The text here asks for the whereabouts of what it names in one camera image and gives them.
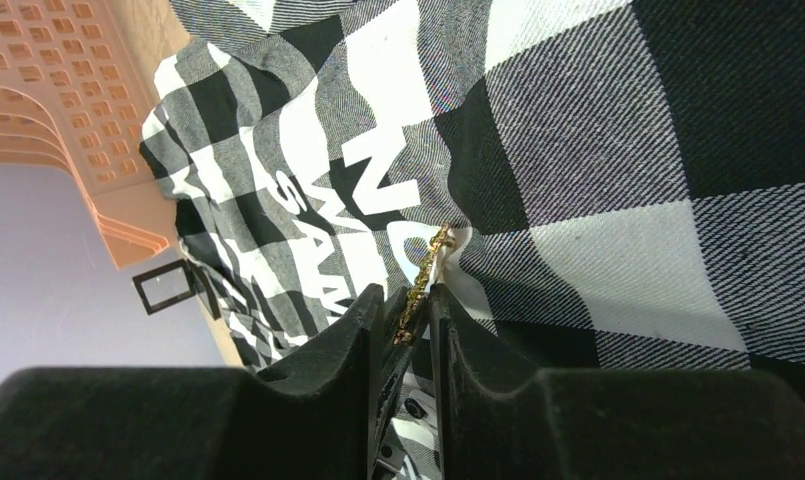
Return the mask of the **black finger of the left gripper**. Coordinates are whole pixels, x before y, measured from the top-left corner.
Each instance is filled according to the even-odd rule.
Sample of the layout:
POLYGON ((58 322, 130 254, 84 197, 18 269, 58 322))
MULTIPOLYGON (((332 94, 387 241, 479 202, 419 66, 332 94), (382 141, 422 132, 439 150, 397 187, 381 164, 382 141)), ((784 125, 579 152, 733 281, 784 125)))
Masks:
POLYGON ((368 299, 368 477, 370 479, 419 479, 414 457, 403 446, 393 425, 399 412, 403 380, 414 352, 399 337, 420 335, 420 326, 404 327, 406 289, 387 295, 382 286, 370 286, 368 299))

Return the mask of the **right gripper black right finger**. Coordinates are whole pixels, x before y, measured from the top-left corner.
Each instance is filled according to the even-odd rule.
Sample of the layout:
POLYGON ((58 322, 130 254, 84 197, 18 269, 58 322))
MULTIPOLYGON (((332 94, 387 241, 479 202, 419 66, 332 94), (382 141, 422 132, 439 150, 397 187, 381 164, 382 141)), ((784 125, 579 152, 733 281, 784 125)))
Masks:
POLYGON ((757 371, 541 366, 432 288, 447 479, 805 479, 805 407, 757 371))

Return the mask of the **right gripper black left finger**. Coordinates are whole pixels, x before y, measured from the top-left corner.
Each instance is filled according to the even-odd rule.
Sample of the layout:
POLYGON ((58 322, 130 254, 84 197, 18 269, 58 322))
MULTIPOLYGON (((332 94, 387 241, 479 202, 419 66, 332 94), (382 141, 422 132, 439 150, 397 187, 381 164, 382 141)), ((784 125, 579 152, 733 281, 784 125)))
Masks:
POLYGON ((0 479, 368 479, 384 292, 257 373, 49 368, 0 384, 0 479))

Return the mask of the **gold glitter brooch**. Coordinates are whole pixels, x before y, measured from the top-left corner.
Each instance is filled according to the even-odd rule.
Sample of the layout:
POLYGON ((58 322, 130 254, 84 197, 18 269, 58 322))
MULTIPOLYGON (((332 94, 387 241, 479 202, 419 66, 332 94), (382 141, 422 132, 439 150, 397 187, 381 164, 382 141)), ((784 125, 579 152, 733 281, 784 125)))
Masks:
POLYGON ((456 248, 457 240, 451 225, 444 222, 428 241, 428 250, 419 264, 412 288, 406 295, 404 309, 398 317, 393 336, 394 345, 411 346, 418 334, 418 315, 425 304, 431 285, 439 282, 445 268, 446 257, 456 248))

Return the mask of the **black white plaid shirt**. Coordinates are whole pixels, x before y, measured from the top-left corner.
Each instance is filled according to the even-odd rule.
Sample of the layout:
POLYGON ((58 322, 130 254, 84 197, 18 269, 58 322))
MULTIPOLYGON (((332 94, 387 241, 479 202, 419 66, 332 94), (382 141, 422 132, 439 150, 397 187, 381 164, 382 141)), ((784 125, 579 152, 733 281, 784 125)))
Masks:
POLYGON ((140 151, 241 361, 436 273, 558 367, 805 404, 805 1, 176 1, 140 151))

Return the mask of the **orange plastic file organizer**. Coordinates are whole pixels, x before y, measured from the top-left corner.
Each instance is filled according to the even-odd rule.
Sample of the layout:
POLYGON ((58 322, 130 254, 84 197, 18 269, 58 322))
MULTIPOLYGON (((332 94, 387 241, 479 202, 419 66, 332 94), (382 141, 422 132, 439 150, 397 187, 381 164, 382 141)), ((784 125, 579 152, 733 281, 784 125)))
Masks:
POLYGON ((69 174, 118 268, 173 248, 139 152, 154 99, 106 1, 0 1, 0 163, 69 174))

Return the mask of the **small black frame stand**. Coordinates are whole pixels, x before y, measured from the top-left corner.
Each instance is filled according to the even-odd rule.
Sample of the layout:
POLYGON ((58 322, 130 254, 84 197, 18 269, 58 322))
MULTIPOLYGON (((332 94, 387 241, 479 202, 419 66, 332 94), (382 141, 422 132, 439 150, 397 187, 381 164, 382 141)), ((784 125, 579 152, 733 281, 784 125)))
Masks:
POLYGON ((199 300, 213 320, 221 318, 208 275, 186 259, 179 259, 132 277, 134 289, 148 315, 187 300, 199 300))

